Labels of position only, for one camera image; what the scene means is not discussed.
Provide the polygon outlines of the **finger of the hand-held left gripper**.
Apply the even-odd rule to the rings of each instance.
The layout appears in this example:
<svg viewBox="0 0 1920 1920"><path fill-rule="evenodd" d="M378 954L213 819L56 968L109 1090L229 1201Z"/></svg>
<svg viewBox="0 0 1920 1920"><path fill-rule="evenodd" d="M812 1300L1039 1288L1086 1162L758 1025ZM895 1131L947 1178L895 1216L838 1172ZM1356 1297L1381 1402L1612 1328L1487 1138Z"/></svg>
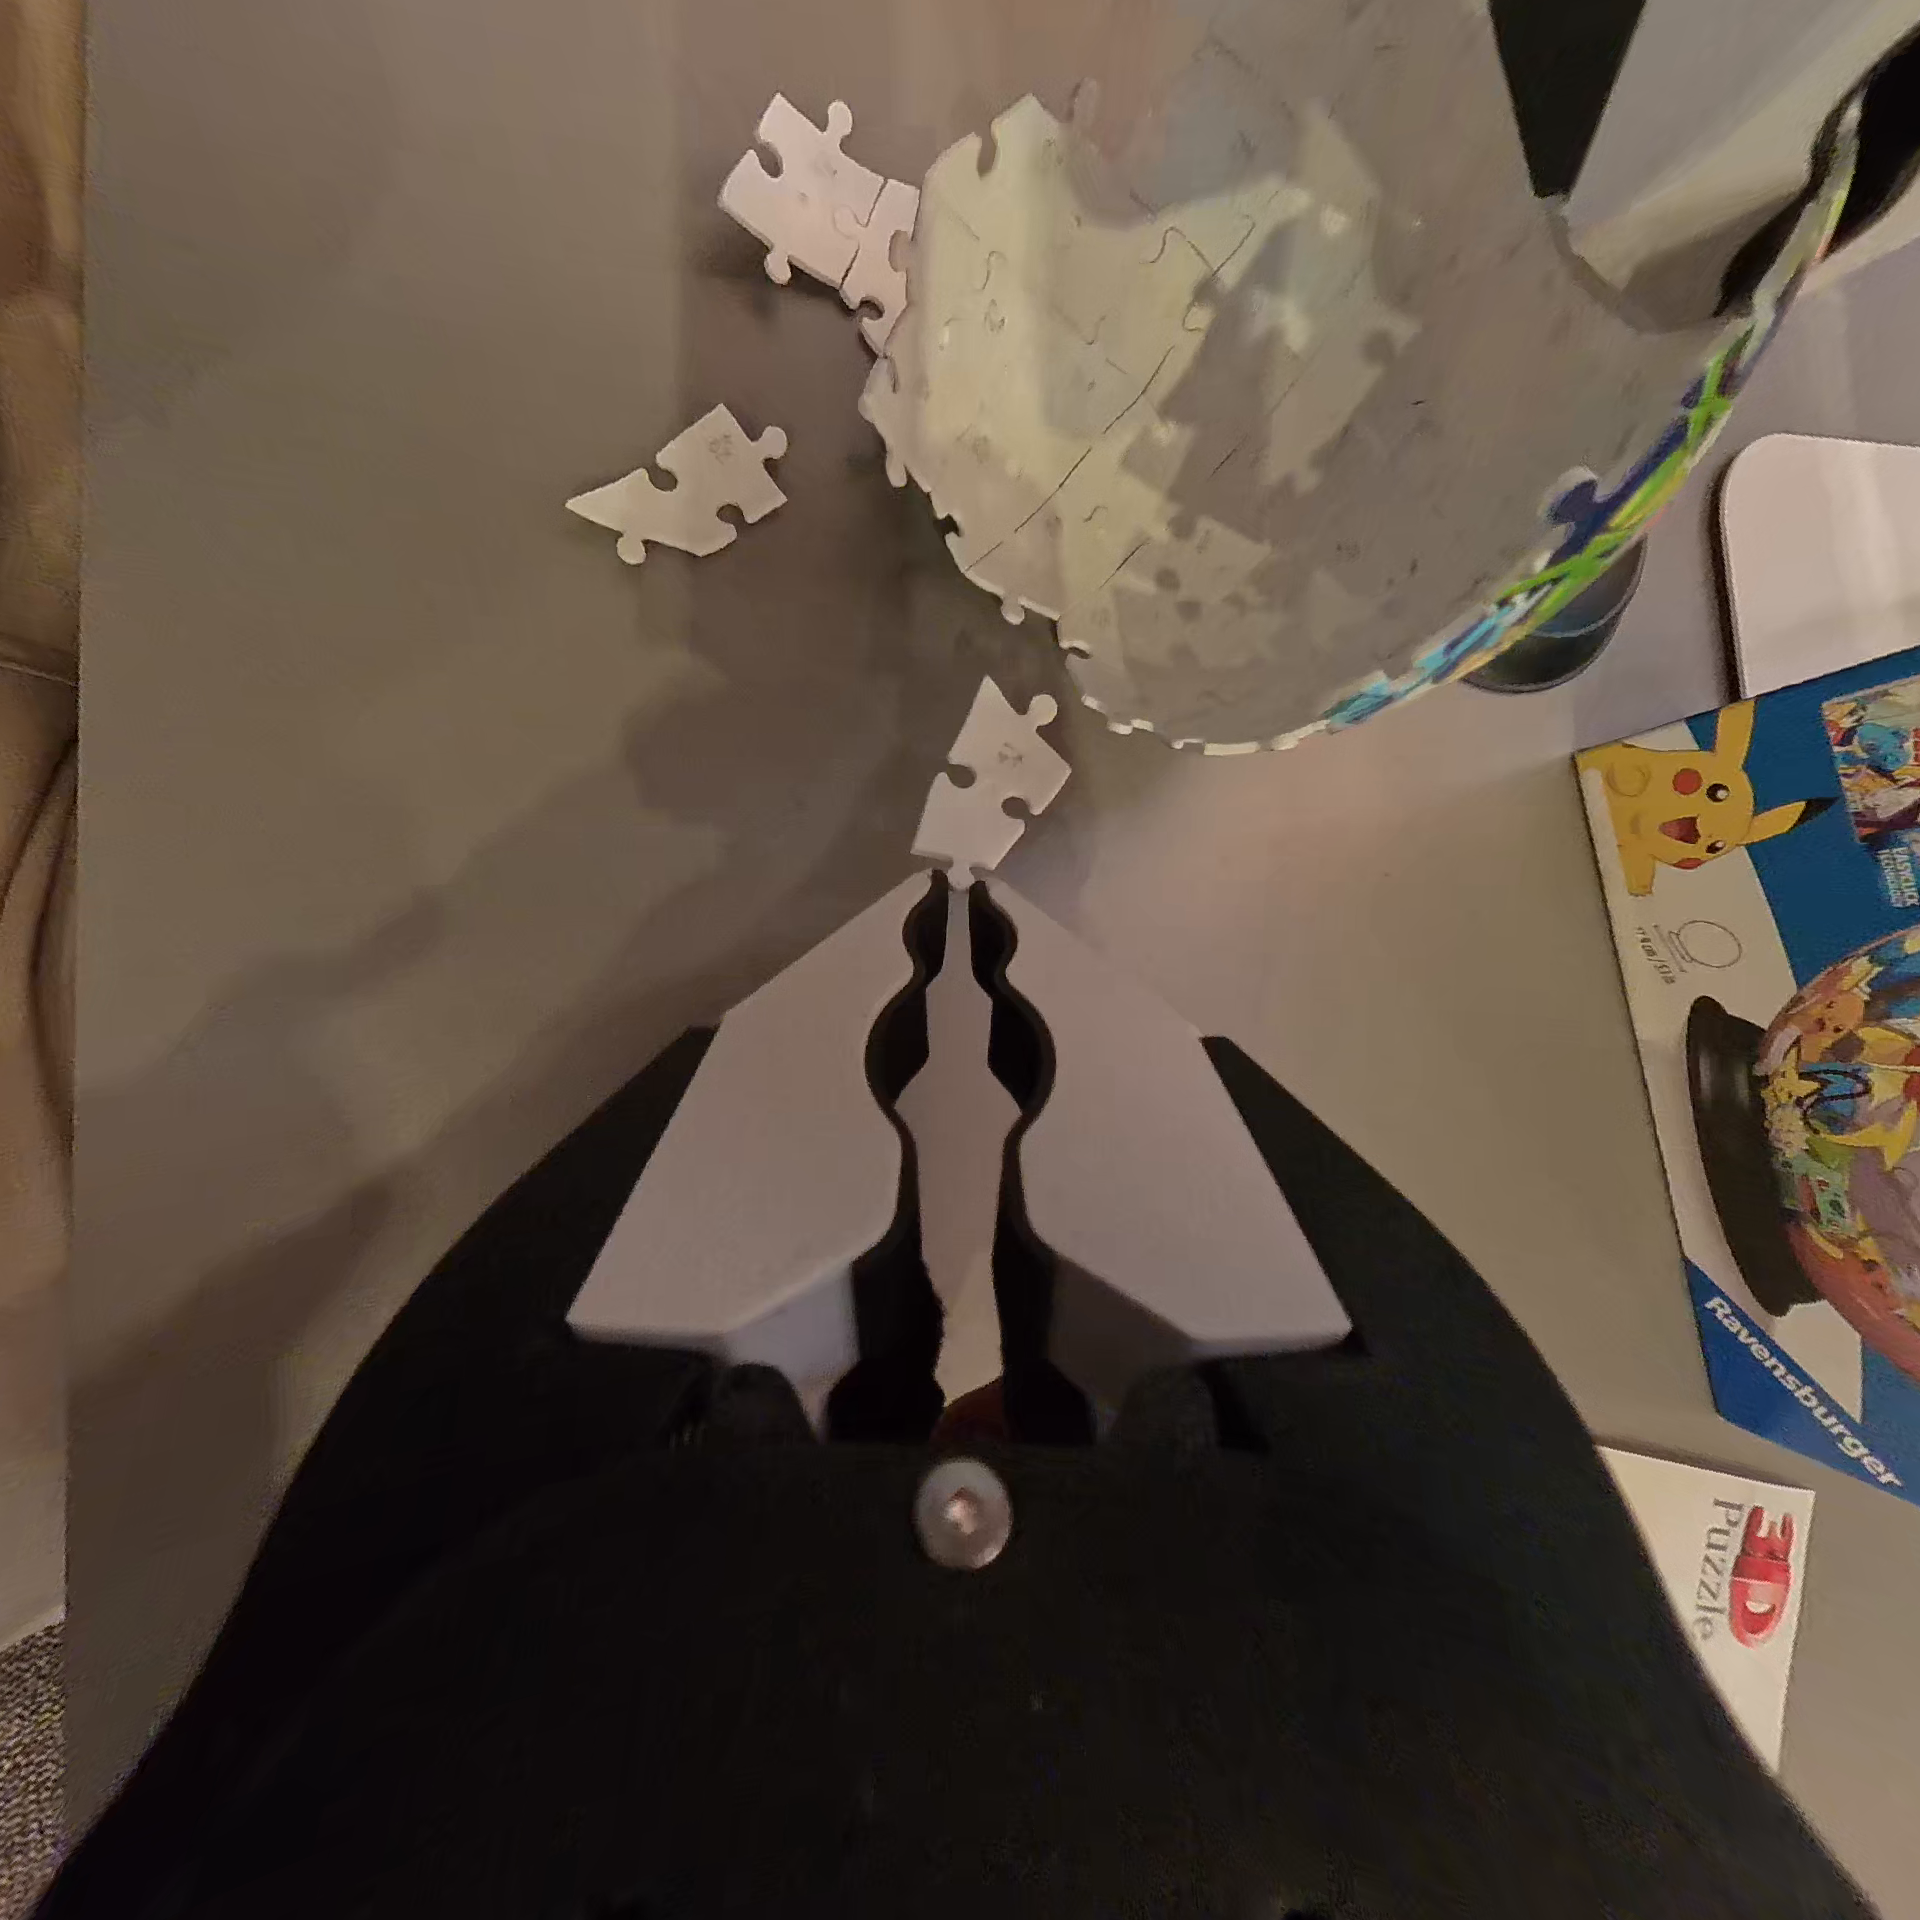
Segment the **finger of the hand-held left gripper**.
<svg viewBox="0 0 1920 1920"><path fill-rule="evenodd" d="M1570 193L1568 250L1634 325L1700 325L1810 184L1823 125L1916 3L1645 3Z"/></svg>

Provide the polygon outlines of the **white puzzle piece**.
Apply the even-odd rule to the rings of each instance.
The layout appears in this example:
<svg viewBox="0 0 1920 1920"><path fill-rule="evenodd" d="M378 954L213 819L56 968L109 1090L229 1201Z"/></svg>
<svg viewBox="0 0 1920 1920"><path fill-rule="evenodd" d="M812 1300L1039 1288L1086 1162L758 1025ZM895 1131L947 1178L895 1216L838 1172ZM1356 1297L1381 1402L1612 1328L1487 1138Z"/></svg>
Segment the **white puzzle piece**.
<svg viewBox="0 0 1920 1920"><path fill-rule="evenodd" d="M854 314L859 337L875 357L887 353L907 302L907 264L919 209L917 185L884 178L864 220L847 209L835 212L836 236L854 250L838 280L838 297Z"/></svg>
<svg viewBox="0 0 1920 1920"><path fill-rule="evenodd" d="M720 554L739 525L784 505L774 467L788 450L779 425L752 435L725 402L660 446L651 465L571 497L565 507L614 534L614 556L637 568L655 546L690 558Z"/></svg>
<svg viewBox="0 0 1920 1920"><path fill-rule="evenodd" d="M831 100L822 123L774 93L754 146L725 178L718 205L763 245L771 282L792 273L838 290L851 275L884 178L846 152L854 115Z"/></svg>
<svg viewBox="0 0 1920 1920"><path fill-rule="evenodd" d="M931 782L909 856L954 882L991 874L1070 780L1067 756L1046 737L1059 715L1046 692L1014 705L983 680Z"/></svg>

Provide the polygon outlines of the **white rounded board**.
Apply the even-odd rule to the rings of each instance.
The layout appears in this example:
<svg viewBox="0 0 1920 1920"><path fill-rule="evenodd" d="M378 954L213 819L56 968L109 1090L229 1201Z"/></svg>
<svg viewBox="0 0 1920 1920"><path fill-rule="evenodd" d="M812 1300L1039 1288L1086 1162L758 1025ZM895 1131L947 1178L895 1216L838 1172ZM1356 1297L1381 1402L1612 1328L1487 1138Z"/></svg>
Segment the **white rounded board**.
<svg viewBox="0 0 1920 1920"><path fill-rule="evenodd" d="M1762 437L1727 465L1716 514L1736 696L1917 643L1917 446Z"/></svg>

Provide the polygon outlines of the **black round ball stand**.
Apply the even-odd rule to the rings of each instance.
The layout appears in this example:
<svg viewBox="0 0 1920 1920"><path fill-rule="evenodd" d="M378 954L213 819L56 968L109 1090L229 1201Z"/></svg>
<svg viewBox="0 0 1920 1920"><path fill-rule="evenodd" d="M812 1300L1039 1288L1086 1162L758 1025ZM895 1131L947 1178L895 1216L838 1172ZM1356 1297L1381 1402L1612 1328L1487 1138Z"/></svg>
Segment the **black round ball stand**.
<svg viewBox="0 0 1920 1920"><path fill-rule="evenodd" d="M1642 587L1645 546L1634 545L1564 608L1504 648L1466 683L1502 697L1548 692L1584 674L1608 644Z"/></svg>

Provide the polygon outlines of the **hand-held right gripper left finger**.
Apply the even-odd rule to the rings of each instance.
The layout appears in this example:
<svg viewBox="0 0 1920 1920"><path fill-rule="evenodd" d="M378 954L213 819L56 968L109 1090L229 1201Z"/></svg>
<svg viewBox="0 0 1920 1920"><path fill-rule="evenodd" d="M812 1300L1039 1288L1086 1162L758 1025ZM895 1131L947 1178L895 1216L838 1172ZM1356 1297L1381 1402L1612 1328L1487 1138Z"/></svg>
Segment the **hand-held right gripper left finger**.
<svg viewBox="0 0 1920 1920"><path fill-rule="evenodd" d="M778 1372L827 1428L931 1428L943 1307L899 1099L948 881L853 915L728 1008L578 1291L576 1337Z"/></svg>

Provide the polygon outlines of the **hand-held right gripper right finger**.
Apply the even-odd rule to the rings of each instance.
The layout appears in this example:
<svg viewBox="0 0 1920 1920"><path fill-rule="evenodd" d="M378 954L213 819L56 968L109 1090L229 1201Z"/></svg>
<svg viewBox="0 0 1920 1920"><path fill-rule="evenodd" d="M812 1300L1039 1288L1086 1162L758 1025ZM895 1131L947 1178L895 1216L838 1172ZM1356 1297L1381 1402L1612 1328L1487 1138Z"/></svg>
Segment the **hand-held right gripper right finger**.
<svg viewBox="0 0 1920 1920"><path fill-rule="evenodd" d="M1005 1363L1319 1354L1352 1321L1203 1034L1023 901L971 889L1014 1102L991 1280Z"/></svg>

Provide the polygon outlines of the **colourful puzzle ball shell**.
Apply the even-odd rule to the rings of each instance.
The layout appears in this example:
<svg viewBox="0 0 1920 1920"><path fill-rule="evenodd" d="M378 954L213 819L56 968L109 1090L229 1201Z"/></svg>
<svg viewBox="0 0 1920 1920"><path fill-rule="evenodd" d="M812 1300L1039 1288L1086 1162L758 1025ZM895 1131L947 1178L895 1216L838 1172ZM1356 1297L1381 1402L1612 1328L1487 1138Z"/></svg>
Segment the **colourful puzzle ball shell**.
<svg viewBox="0 0 1920 1920"><path fill-rule="evenodd" d="M1700 325L1539 198L1498 5L1115 5L922 180L859 409L962 576L1176 750L1351 730L1642 545L1823 256L1916 165L1886 58Z"/></svg>

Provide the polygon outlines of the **blue puzzle box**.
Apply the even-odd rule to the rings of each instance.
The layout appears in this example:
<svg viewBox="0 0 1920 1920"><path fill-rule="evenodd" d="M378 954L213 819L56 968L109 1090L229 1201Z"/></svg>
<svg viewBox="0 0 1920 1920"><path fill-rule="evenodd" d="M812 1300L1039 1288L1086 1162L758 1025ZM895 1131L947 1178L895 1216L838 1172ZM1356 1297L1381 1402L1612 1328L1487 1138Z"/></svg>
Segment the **blue puzzle box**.
<svg viewBox="0 0 1920 1920"><path fill-rule="evenodd" d="M1572 760L1718 1416L1917 1500L1917 652Z"/></svg>

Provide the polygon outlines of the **white puzzle leaflet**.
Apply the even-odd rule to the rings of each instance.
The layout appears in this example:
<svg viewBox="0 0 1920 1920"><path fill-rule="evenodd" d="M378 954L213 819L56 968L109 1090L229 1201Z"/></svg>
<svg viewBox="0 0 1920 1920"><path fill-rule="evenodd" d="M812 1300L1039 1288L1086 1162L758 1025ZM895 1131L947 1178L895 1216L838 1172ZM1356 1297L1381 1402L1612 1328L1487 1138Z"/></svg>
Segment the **white puzzle leaflet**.
<svg viewBox="0 0 1920 1920"><path fill-rule="evenodd" d="M1619 1448L1599 1461L1724 1708L1778 1769L1815 1494Z"/></svg>

